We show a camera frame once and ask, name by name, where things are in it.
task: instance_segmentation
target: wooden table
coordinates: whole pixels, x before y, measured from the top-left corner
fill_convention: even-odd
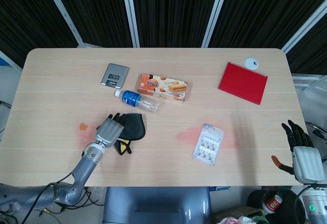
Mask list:
[[[260,106],[218,90],[228,61],[259,60],[268,75]],[[282,122],[305,128],[290,69],[278,49],[72,48],[29,53],[0,145],[0,182],[45,185],[69,173],[95,128],[110,113],[141,112],[100,85],[108,63],[130,67],[124,89],[142,72],[187,81],[183,104],[159,99],[145,113],[147,133],[131,155],[108,148],[87,186],[296,185],[277,169],[291,165]],[[192,158],[203,123],[225,131],[215,166]]]

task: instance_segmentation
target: water bottle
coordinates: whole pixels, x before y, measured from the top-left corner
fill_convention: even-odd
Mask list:
[[[128,105],[131,105],[133,107],[138,107],[153,113],[157,111],[159,107],[159,104],[155,100],[142,96],[133,91],[116,90],[114,95],[119,97],[122,100],[122,102]]]

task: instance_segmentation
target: notebook spiral binding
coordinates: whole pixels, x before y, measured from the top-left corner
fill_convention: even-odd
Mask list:
[[[237,67],[241,67],[241,68],[243,68],[243,69],[246,69],[246,70],[248,70],[248,71],[255,72],[256,74],[259,74],[259,75],[261,75],[261,76],[263,76],[263,77],[268,77],[267,75],[264,75],[264,74],[262,74],[262,73],[260,73],[260,72],[253,71],[252,69],[249,69],[249,68],[247,68],[247,67],[243,67],[243,66],[241,66],[241,65],[239,65],[239,64],[236,64],[236,63],[233,63],[233,62],[229,62],[229,63],[232,64],[232,65],[235,65],[235,66],[237,66]]]

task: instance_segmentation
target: red notebook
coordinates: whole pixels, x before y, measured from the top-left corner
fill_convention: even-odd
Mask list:
[[[218,89],[260,105],[268,77],[229,62]]]

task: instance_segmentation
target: snack box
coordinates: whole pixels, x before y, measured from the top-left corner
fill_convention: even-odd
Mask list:
[[[161,97],[176,102],[184,102],[188,84],[154,74],[142,73],[137,90],[141,94]]]

